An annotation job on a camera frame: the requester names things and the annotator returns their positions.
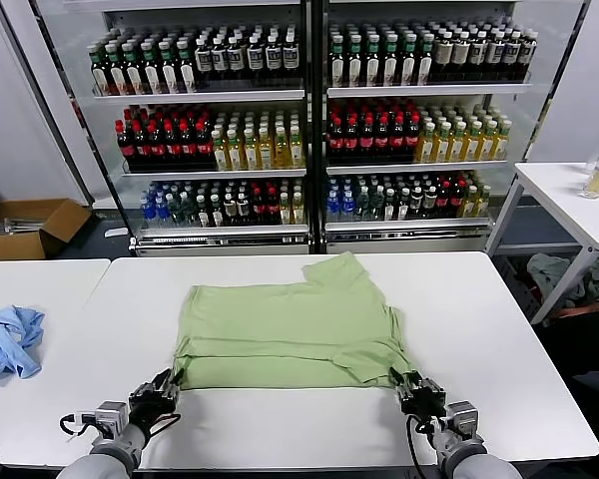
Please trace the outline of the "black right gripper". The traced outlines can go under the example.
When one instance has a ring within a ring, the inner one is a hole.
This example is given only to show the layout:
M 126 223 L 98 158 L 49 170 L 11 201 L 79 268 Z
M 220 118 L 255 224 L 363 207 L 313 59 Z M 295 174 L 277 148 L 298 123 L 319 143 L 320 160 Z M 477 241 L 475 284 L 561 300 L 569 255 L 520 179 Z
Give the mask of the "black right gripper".
M 401 411 L 405 415 L 418 418 L 439 418 L 445 415 L 446 392 L 434 380 L 423 378 L 416 370 L 403 375 L 392 366 L 388 373 L 401 400 Z

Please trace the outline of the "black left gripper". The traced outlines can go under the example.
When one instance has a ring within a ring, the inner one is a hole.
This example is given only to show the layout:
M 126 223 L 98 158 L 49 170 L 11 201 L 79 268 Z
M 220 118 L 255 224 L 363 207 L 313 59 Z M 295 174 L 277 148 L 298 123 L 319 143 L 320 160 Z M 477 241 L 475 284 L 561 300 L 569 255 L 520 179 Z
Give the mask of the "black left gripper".
M 129 422 L 151 430 L 163 416 L 176 411 L 184 369 L 167 368 L 129 396 Z

